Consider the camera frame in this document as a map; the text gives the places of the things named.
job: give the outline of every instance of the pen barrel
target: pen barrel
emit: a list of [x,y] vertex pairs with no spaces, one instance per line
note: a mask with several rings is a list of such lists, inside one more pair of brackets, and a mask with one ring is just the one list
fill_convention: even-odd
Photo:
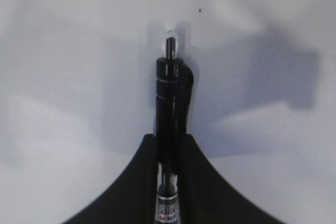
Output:
[[176,113],[179,99],[179,71],[183,60],[156,61],[156,138],[159,162],[176,171]]

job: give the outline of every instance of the white background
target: white background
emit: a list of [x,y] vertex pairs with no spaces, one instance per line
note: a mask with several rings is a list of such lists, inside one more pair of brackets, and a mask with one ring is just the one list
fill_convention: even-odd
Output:
[[0,223],[61,223],[116,179],[171,28],[218,171],[287,223],[336,223],[335,0],[0,0]]

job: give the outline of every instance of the label on pen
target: label on pen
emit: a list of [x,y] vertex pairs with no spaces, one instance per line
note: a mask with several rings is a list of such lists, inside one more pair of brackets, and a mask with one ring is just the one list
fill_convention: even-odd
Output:
[[177,194],[173,197],[157,196],[156,221],[157,223],[177,223],[178,198]]

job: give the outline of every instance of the black pen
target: black pen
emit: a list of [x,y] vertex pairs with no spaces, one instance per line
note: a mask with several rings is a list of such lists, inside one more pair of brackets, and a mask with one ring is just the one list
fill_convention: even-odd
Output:
[[164,43],[164,57],[156,61],[156,138],[158,181],[156,223],[177,224],[179,140],[186,134],[186,118],[193,75],[177,57],[178,41],[172,31]]

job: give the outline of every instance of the white wall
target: white wall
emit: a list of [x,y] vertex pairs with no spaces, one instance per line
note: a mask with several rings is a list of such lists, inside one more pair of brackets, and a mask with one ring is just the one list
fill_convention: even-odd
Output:
[[121,173],[168,28],[218,171],[285,222],[335,223],[335,0],[0,0],[0,223],[60,223]]

